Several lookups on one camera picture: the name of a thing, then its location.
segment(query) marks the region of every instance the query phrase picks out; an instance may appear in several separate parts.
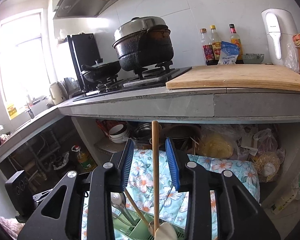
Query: yellow label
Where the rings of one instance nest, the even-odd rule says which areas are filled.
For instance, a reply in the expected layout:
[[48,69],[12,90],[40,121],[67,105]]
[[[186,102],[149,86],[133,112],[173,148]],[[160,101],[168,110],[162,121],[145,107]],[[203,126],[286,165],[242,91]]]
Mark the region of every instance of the yellow label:
[[212,43],[213,53],[215,59],[220,59],[220,51],[221,51],[221,42]]
[[239,55],[237,57],[237,60],[242,60],[243,51],[242,51],[242,46],[241,46],[240,39],[231,39],[231,43],[235,44],[235,45],[237,45],[239,47],[240,52],[239,52]]

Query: floral pattern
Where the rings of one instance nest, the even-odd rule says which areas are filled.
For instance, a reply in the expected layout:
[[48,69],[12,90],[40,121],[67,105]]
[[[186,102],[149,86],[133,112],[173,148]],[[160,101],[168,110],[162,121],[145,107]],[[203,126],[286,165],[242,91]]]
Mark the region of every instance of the floral pattern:
[[[233,174],[243,183],[253,197],[259,201],[259,181],[256,170],[251,162],[241,162],[235,160],[219,160],[198,155],[188,155],[190,161],[202,165],[208,171],[221,173],[224,170],[231,170]],[[137,206],[145,212],[153,214],[153,168],[152,150],[134,150],[127,191],[135,200]],[[189,193],[179,193],[172,187],[170,170],[167,163],[165,152],[159,151],[159,217],[175,226],[185,228],[186,217],[189,203]],[[217,207],[214,191],[210,191],[211,219],[212,219],[212,239],[217,239],[218,222]],[[127,199],[126,207],[134,210],[130,201]],[[84,199],[82,214],[82,240],[86,240],[86,222],[88,211],[88,198]],[[112,208],[117,215],[120,211]],[[114,229],[115,240],[128,240],[127,236]]]
[[142,193],[146,193],[149,187],[153,187],[153,180],[151,180],[151,174],[141,175],[137,177],[136,186]]

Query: wooden spoon handle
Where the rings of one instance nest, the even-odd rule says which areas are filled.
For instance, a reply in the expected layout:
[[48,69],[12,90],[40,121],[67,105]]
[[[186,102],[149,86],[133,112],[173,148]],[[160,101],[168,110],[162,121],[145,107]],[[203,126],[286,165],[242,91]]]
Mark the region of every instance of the wooden spoon handle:
[[154,233],[159,227],[159,124],[152,121]]
[[138,213],[139,217],[142,219],[142,221],[148,227],[148,225],[149,225],[148,220],[146,220],[146,218],[144,217],[144,215],[142,214],[142,212],[140,211],[140,209],[137,207],[136,203],[134,202],[133,198],[130,196],[130,194],[129,194],[129,192],[128,192],[128,190],[126,188],[124,189],[124,193],[126,194],[126,196],[127,196],[128,200],[130,201],[131,205],[134,207],[134,209]]

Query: small green bowl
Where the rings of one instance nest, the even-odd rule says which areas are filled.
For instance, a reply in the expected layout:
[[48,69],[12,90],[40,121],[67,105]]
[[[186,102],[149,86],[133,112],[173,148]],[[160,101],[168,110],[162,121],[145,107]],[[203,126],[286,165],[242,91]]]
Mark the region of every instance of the small green bowl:
[[242,55],[245,64],[261,64],[265,58],[265,54],[244,54]]

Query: gas stove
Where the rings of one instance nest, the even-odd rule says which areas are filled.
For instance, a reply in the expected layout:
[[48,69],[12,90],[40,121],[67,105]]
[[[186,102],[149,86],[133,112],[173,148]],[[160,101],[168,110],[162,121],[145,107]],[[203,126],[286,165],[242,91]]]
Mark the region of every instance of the gas stove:
[[110,95],[115,93],[135,91],[148,88],[164,87],[166,82],[176,78],[188,70],[189,68],[170,68],[172,61],[167,61],[155,65],[154,69],[139,68],[134,70],[138,77],[118,80],[118,75],[101,80],[96,85],[95,91],[90,91],[73,101],[80,101],[83,99],[94,98],[98,96]]

